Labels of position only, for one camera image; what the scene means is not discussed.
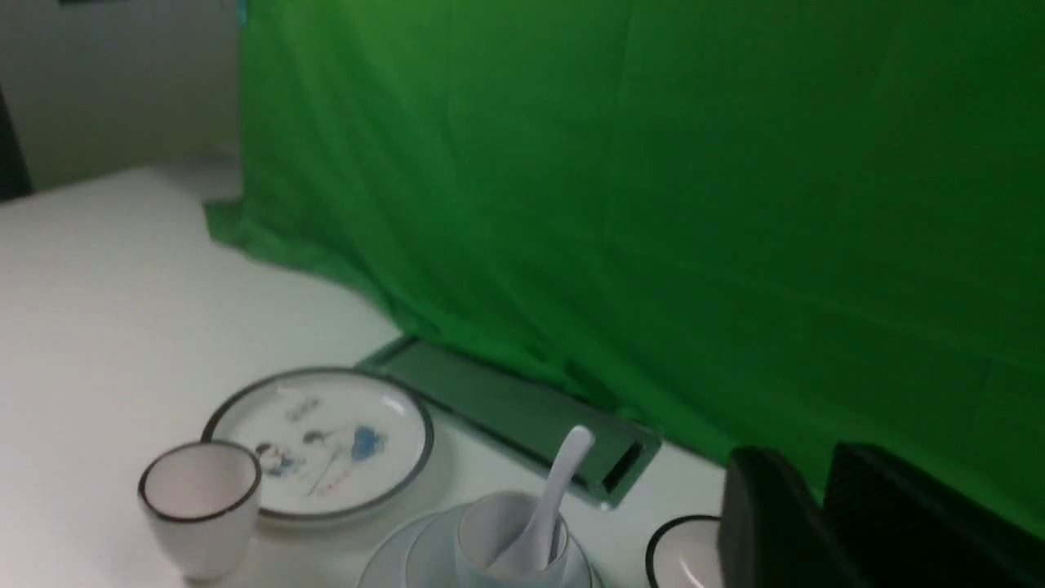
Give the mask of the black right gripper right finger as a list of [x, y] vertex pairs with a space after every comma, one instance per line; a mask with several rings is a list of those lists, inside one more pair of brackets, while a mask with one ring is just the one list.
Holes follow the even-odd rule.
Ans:
[[837, 444], [822, 511], [878, 587], [1044, 584], [1040, 538], [877, 444]]

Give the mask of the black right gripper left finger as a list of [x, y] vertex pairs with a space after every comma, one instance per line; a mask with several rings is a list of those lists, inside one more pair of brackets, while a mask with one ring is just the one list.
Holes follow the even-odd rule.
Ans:
[[717, 550], [724, 587], [865, 587], [798, 470], [779, 452], [732, 451]]

